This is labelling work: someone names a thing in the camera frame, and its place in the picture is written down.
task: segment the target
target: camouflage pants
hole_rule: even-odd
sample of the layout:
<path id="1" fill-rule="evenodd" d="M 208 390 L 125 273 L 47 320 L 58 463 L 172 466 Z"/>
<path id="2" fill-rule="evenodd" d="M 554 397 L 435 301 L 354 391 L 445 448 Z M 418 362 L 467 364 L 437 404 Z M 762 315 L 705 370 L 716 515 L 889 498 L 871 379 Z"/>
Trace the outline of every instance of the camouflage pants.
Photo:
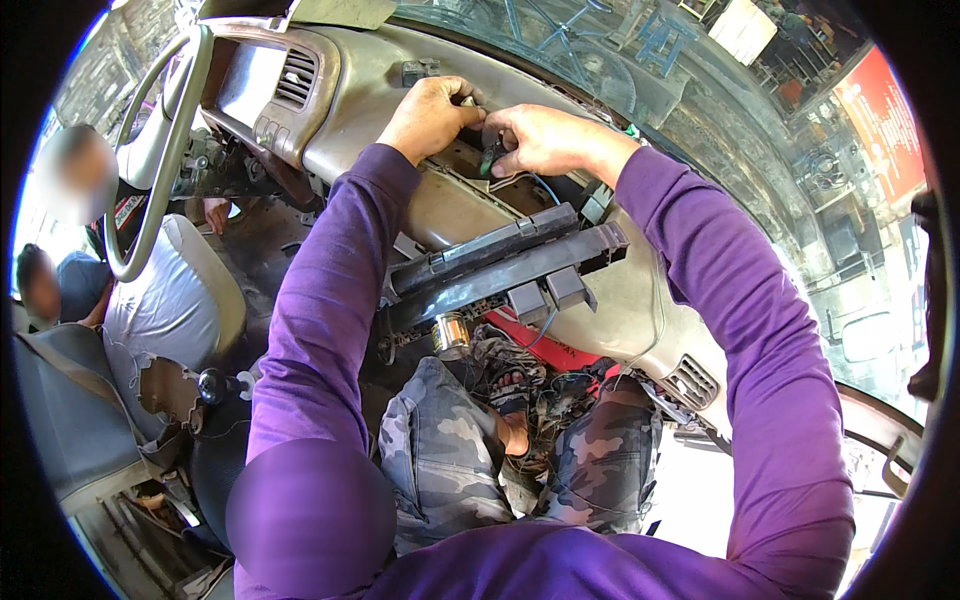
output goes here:
<path id="1" fill-rule="evenodd" d="M 604 396 L 561 434 L 533 517 L 603 534 L 639 532 L 662 423 L 622 394 Z M 379 446 L 394 488 L 397 554 L 515 520 L 497 482 L 504 446 L 494 417 L 440 360 L 422 359 L 390 401 Z"/>

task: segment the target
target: hand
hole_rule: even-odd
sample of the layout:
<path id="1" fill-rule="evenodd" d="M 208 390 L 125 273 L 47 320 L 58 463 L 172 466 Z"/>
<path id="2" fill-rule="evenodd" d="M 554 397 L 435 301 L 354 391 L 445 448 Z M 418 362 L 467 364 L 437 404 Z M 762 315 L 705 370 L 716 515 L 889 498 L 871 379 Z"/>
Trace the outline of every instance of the hand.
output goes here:
<path id="1" fill-rule="evenodd" d="M 610 187 L 639 145 L 622 133 L 553 108 L 518 105 L 491 113 L 484 128 L 503 132 L 510 151 L 492 168 L 504 178 L 520 171 L 565 175 L 587 169 Z"/>
<path id="2" fill-rule="evenodd" d="M 226 198 L 204 198 L 204 218 L 217 235 L 222 235 L 230 214 L 230 202 Z"/>
<path id="3" fill-rule="evenodd" d="M 483 93 L 461 77 L 427 77 L 418 81 L 396 108 L 378 144 L 393 146 L 415 167 L 446 148 L 464 127 L 479 129 L 487 113 L 478 107 L 460 107 L 451 97 L 473 97 L 483 104 Z"/>
<path id="4" fill-rule="evenodd" d="M 79 322 L 80 324 L 86 325 L 87 327 L 96 327 L 104 322 L 104 317 L 107 314 L 107 305 L 110 300 L 110 294 L 113 293 L 114 283 L 116 283 L 116 280 L 111 277 L 107 282 L 107 285 L 104 287 L 103 293 L 100 294 L 100 300 L 97 301 L 97 304 L 93 307 L 93 310 L 90 311 L 90 314 L 86 316 L 86 319 L 83 319 Z"/>

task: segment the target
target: blue wire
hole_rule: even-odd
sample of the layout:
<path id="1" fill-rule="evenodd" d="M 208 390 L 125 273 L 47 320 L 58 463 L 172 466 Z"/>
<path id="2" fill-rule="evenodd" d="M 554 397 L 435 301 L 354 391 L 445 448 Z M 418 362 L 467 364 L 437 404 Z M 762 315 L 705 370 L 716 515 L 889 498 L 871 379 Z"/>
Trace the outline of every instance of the blue wire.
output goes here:
<path id="1" fill-rule="evenodd" d="M 546 320 L 546 323 L 543 324 L 543 329 L 540 330 L 540 335 L 537 336 L 537 339 L 534 340 L 533 342 L 531 342 L 530 344 L 527 344 L 526 346 L 521 346 L 520 349 L 526 350 L 526 349 L 528 349 L 530 346 L 532 346 L 533 344 L 539 342 L 540 339 L 543 337 L 543 334 L 546 333 L 546 328 L 550 326 L 550 322 L 553 321 L 553 318 L 557 316 L 557 313 L 558 313 L 558 312 L 560 312 L 560 311 L 558 311 L 556 308 L 554 308 L 554 309 L 553 309 L 553 312 L 550 313 L 550 318 L 547 319 L 547 320 Z"/>
<path id="2" fill-rule="evenodd" d="M 557 198 L 557 195 L 553 193 L 553 190 L 550 189 L 550 186 L 546 184 L 546 181 L 542 180 L 539 175 L 537 175 L 536 173 L 534 173 L 534 172 L 532 172 L 532 171 L 530 172 L 530 175 L 531 175 L 535 180 L 537 180 L 537 183 L 539 183 L 540 185 L 543 186 L 543 189 L 546 190 L 546 193 L 547 193 L 547 194 L 550 194 L 550 198 L 553 199 L 553 202 L 557 203 L 557 206 L 559 206 L 559 205 L 560 205 L 560 199 L 558 199 L 558 198 Z"/>

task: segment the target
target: gear knob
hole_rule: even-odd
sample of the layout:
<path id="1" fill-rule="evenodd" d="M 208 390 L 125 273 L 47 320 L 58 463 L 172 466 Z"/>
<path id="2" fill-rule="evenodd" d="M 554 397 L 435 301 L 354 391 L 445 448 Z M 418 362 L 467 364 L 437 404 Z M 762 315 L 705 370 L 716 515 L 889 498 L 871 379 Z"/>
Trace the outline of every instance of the gear knob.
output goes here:
<path id="1" fill-rule="evenodd" d="M 240 396 L 248 384 L 236 377 L 224 374 L 219 369 L 207 369 L 197 379 L 197 390 L 205 404 L 216 406 L 232 397 Z"/>

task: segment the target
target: solder wire spool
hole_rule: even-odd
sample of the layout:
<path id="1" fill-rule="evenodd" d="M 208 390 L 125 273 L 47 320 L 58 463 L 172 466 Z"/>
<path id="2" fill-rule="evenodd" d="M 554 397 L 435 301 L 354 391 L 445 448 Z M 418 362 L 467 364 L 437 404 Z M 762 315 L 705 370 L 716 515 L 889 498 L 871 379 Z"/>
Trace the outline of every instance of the solder wire spool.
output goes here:
<path id="1" fill-rule="evenodd" d="M 437 315 L 433 324 L 433 350 L 440 360 L 459 360 L 470 352 L 470 334 L 464 316 L 456 311 Z"/>

